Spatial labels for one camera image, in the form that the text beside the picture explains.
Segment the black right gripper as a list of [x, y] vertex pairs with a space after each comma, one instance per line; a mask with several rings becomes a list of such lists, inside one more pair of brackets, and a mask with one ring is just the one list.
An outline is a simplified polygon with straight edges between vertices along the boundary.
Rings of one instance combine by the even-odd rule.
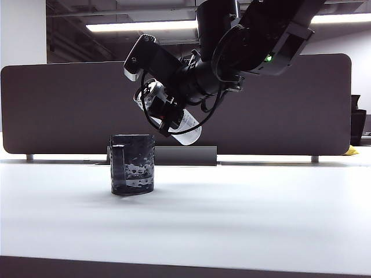
[[[171, 63], [169, 84], [176, 100], [184, 106], [196, 106], [210, 98], [210, 62], [181, 61]], [[158, 131], [165, 137], [179, 131], [184, 112], [177, 105], [155, 96], [150, 102], [150, 117]]]

